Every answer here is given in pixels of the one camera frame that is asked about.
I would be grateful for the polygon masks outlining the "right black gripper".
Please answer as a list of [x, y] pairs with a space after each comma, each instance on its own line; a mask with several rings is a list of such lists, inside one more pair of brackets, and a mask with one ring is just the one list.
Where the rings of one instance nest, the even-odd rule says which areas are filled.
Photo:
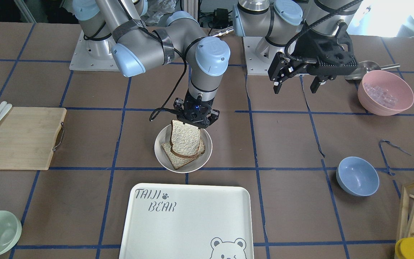
[[174, 110], [177, 120], [197, 128], [207, 128], [215, 123], [220, 116], [219, 110], [212, 109], [213, 99], [202, 101], [187, 96], [185, 100], [176, 98]]

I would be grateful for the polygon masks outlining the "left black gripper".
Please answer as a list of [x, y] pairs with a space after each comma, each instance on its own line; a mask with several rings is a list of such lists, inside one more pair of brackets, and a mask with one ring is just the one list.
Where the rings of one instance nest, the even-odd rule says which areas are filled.
[[314, 60], [316, 63], [286, 60], [282, 52], [277, 52], [268, 69], [268, 76], [274, 82], [274, 93], [277, 95], [287, 79], [298, 74], [315, 76], [310, 90], [313, 94], [328, 79], [350, 75], [357, 67], [353, 44], [347, 33], [347, 24], [335, 25], [335, 35], [327, 36], [310, 29], [297, 39], [292, 56]]

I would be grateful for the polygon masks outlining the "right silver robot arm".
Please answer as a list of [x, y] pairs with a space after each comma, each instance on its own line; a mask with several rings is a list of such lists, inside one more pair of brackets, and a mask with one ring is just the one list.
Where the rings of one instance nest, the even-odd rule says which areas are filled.
[[212, 108], [223, 74], [228, 68], [230, 48], [219, 38], [207, 36], [197, 20], [185, 11], [173, 13], [166, 26], [149, 31], [141, 19], [146, 0], [74, 0], [72, 13], [82, 28], [70, 69], [73, 71], [119, 71], [125, 77], [143, 74], [181, 58], [191, 76], [184, 98], [174, 108], [162, 110], [199, 128], [218, 120]]

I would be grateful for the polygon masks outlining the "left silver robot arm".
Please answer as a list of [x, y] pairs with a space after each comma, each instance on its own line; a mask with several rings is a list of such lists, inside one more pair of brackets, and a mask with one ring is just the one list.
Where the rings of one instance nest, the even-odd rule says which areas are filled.
[[314, 76], [310, 90], [358, 67], [347, 28], [361, 1], [240, 0], [233, 7], [234, 33], [261, 37], [270, 50], [259, 51], [270, 61], [267, 70], [278, 94], [283, 82], [299, 74]]

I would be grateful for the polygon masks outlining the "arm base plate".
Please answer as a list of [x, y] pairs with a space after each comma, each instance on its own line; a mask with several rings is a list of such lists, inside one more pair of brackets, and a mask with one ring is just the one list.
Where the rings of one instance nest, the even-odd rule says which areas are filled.
[[265, 37], [243, 37], [243, 45], [249, 76], [268, 76], [275, 54], [283, 53], [285, 48], [269, 43]]
[[85, 40], [81, 31], [69, 69], [83, 72], [120, 72], [112, 56], [112, 37], [103, 41]]

